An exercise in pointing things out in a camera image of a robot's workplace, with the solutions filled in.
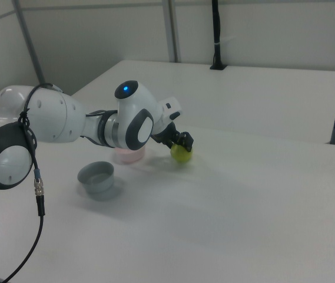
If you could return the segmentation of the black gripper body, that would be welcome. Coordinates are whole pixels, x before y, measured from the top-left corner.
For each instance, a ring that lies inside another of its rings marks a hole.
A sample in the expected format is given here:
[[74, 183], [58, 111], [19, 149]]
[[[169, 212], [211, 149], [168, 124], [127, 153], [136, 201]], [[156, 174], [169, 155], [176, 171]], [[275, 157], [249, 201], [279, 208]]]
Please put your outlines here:
[[152, 134], [151, 138], [157, 142], [162, 143], [165, 146], [168, 147], [168, 141], [172, 137], [178, 137], [180, 134], [179, 131], [177, 131], [175, 123], [171, 122], [162, 132], [158, 134]]

